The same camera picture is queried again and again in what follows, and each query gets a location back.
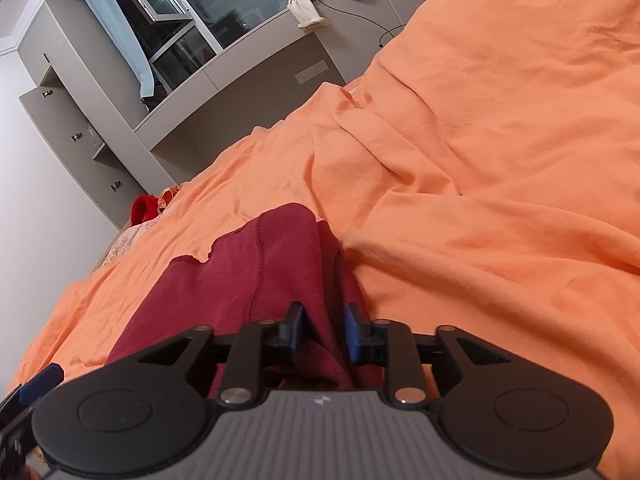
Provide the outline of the orange bed duvet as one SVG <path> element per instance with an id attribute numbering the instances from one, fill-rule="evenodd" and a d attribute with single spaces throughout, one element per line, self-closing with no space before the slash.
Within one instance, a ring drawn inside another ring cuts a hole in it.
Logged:
<path id="1" fill-rule="evenodd" d="M 183 185 L 73 284 L 16 380 L 102 365 L 170 260 L 299 203 L 373 315 L 459 326 L 597 390 L 639 474 L 639 0 L 426 0 L 352 88 L 324 84 Z"/>

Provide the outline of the floral pink pillow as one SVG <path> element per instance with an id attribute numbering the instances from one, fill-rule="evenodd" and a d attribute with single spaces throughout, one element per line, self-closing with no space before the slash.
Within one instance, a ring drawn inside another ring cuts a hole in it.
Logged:
<path id="1" fill-rule="evenodd" d="M 126 252 L 129 252 L 132 246 L 137 243 L 138 239 L 142 237 L 142 235 L 146 231 L 149 231 L 152 226 L 154 226 L 154 224 L 160 218 L 160 215 L 168 207 L 168 204 L 168 200 L 160 198 L 155 209 L 156 216 L 154 218 L 146 219 L 141 223 L 136 224 L 135 226 L 130 221 L 127 221 L 125 225 L 120 229 L 114 240 L 111 242 L 110 247 L 107 248 L 94 268 L 98 270 L 99 268 L 102 268 L 102 266 L 105 266 L 107 263 L 110 263 L 116 258 L 125 255 Z"/>

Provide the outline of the dark red knit sweater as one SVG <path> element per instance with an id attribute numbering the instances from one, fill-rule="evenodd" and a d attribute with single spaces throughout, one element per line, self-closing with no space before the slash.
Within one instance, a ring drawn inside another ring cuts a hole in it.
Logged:
<path id="1" fill-rule="evenodd" d="M 377 389 L 382 372 L 349 359 L 346 304 L 364 304 L 329 225 L 286 204 L 217 238 L 205 261 L 173 258 L 114 344 L 113 363 L 197 325 L 216 335 L 271 318 L 300 302 L 309 334 L 284 388 Z"/>

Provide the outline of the white wall socket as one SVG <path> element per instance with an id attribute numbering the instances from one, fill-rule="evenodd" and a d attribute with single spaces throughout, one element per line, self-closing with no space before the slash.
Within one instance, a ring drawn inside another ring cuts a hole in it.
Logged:
<path id="1" fill-rule="evenodd" d="M 295 75 L 295 78 L 299 84 L 304 84 L 307 81 L 310 81 L 312 78 L 323 74 L 329 69 L 329 65 L 326 64 L 325 60 L 320 60 L 317 63 L 312 64 L 311 66 L 305 68 L 301 72 Z"/>

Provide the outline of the grey open wardrobe door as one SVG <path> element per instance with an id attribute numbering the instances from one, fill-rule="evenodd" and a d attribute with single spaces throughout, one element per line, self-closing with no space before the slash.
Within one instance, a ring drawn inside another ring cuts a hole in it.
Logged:
<path id="1" fill-rule="evenodd" d="M 130 217 L 142 187 L 102 140 L 62 86 L 44 86 L 20 97 L 29 118 L 76 182 L 115 226 Z"/>

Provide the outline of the left light blue curtain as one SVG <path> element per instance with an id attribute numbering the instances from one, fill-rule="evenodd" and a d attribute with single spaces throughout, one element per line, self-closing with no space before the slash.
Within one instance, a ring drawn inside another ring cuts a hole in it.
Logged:
<path id="1" fill-rule="evenodd" d="M 140 99 L 152 98 L 155 80 L 151 65 L 117 1 L 85 0 L 85 3 L 136 76 Z"/>

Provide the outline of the red hat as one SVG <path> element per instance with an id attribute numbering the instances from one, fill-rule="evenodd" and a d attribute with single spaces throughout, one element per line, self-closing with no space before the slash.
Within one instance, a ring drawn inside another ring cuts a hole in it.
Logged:
<path id="1" fill-rule="evenodd" d="M 140 195 L 131 205 L 130 224 L 138 226 L 158 216 L 157 197 L 154 195 Z"/>

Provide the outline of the grey built-in desk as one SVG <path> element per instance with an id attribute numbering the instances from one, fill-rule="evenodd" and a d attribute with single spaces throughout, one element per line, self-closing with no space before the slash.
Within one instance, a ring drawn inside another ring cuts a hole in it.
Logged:
<path id="1" fill-rule="evenodd" d="M 320 60 L 329 69 L 304 84 L 295 75 Z M 253 29 L 169 93 L 136 133 L 171 179 L 193 178 L 229 145 L 269 128 L 320 84 L 345 79 L 314 32 L 288 11 Z"/>

